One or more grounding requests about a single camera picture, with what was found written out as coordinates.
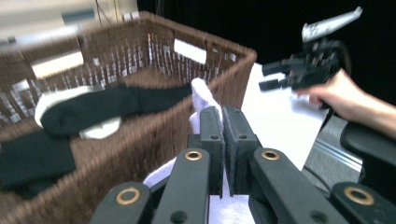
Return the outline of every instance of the human hand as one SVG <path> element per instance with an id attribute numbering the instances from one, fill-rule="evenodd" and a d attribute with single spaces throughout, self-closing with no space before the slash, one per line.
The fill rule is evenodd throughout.
<path id="1" fill-rule="evenodd" d="M 309 102 L 314 105 L 326 102 L 343 119 L 350 121 L 357 121 L 359 109 L 368 97 L 343 69 L 325 84 L 295 92 L 309 95 Z"/>

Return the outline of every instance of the black cloth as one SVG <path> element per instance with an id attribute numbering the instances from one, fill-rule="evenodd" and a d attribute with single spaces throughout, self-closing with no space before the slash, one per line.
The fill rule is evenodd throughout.
<path id="1" fill-rule="evenodd" d="M 49 179 L 76 170 L 68 138 L 38 131 L 1 143 L 0 189 L 24 189 L 37 193 Z"/>
<path id="2" fill-rule="evenodd" d="M 63 101 L 43 114 L 44 130 L 54 135 L 72 135 L 107 119 L 169 109 L 191 95 L 191 84 L 171 89 L 144 89 L 121 84 Z"/>

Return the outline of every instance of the table surface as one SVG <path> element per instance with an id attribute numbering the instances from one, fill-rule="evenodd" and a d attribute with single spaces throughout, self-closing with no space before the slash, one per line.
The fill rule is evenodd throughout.
<path id="1" fill-rule="evenodd" d="M 262 66 L 255 63 L 247 84 L 242 112 L 263 147 L 282 151 L 302 170 L 328 110 L 320 110 L 309 104 L 306 96 L 297 98 L 290 88 L 260 90 L 259 82 L 283 77 L 283 74 L 264 77 Z"/>

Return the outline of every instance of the robotic hand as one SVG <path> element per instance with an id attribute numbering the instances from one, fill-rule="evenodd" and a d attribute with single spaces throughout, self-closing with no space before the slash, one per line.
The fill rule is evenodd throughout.
<path id="1" fill-rule="evenodd" d="M 326 35 L 358 19 L 360 7 L 355 11 L 313 24 L 305 24 L 302 31 L 303 51 L 289 59 L 268 63 L 262 67 L 264 76 L 284 73 L 281 80 L 260 83 L 262 91 L 291 87 L 299 90 L 322 84 L 331 79 L 340 68 L 351 73 L 351 62 L 346 46 L 341 41 L 328 40 Z"/>

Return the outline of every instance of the brown wicker basket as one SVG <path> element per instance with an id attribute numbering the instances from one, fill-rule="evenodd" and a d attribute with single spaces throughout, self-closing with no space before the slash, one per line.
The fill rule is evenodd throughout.
<path id="1" fill-rule="evenodd" d="M 174 51 L 175 38 L 206 50 L 200 64 Z M 31 64 L 80 50 L 84 64 L 37 78 Z M 190 27 L 140 12 L 137 19 L 97 27 L 71 37 L 0 52 L 0 142 L 38 130 L 33 115 L 44 91 L 120 82 L 168 88 L 195 77 L 209 83 L 222 105 L 240 108 L 256 52 Z M 15 88 L 27 80 L 28 87 Z M 191 98 L 158 114 L 124 118 L 102 140 L 70 140 L 77 170 L 32 200 L 0 191 L 0 223 L 87 223 L 107 192 L 142 181 L 187 145 Z"/>

